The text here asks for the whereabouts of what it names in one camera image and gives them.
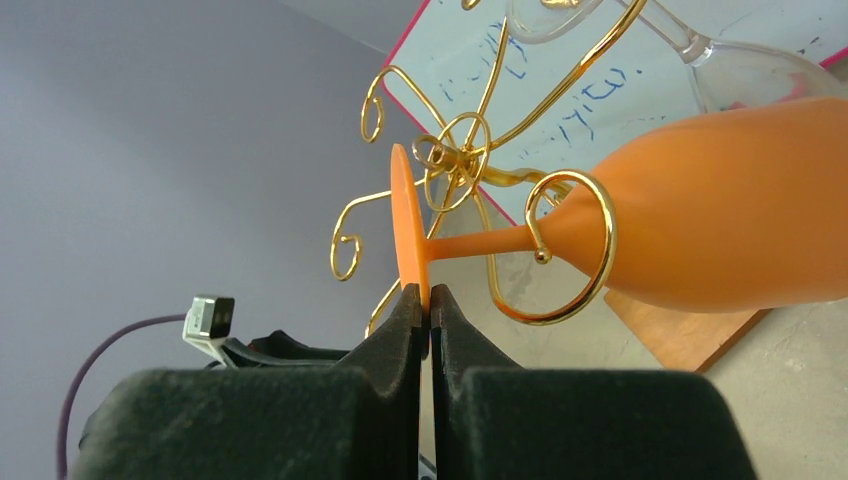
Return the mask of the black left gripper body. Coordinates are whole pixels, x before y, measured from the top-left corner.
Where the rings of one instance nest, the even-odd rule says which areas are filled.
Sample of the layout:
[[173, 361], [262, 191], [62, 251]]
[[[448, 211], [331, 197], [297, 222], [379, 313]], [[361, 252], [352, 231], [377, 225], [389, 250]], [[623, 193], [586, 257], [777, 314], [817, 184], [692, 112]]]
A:
[[228, 338], [220, 352], [223, 360], [213, 360], [212, 369], [331, 367], [349, 350], [310, 347], [276, 330], [247, 344]]

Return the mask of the orange plastic wine glass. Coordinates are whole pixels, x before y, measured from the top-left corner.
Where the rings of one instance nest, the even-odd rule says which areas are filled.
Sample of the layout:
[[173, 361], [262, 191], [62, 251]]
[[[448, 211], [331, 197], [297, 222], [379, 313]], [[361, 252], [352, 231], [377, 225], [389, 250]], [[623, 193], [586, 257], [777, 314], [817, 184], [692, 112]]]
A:
[[[573, 183], [543, 217], [537, 195]], [[404, 148], [390, 157], [400, 282], [430, 302], [428, 266], [532, 251], [589, 276], [565, 306], [514, 312], [564, 320], [602, 287], [687, 312], [735, 312], [847, 295], [847, 103], [807, 97], [680, 120], [619, 148], [590, 173], [560, 170], [534, 186], [525, 222], [427, 239]]]

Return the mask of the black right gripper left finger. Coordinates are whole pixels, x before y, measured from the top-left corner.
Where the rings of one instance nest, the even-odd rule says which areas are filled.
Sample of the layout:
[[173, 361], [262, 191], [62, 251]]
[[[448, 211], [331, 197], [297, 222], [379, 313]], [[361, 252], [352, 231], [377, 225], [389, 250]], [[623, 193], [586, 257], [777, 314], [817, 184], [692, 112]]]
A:
[[96, 410], [75, 479], [414, 479], [419, 289], [330, 366], [153, 369]]

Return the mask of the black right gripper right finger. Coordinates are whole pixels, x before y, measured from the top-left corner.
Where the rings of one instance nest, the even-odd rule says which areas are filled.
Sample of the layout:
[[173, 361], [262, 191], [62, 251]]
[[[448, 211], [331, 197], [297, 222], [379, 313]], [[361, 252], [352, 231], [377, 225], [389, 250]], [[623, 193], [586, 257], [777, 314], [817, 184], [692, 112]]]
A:
[[431, 293], [441, 479], [752, 479], [722, 395], [682, 371], [527, 369]]

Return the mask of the clear wine glass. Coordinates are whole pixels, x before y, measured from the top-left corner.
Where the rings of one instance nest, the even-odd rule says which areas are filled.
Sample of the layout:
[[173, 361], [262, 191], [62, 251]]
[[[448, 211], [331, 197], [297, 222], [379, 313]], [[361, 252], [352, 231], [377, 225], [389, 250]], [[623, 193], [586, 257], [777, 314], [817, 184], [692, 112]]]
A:
[[[510, 1], [508, 30], [523, 43], [546, 43], [569, 32], [599, 5], [598, 1]], [[703, 113], [802, 98], [847, 97], [847, 87], [820, 65], [771, 47], [713, 39], [657, 1], [643, 3], [639, 20], [687, 67]]]

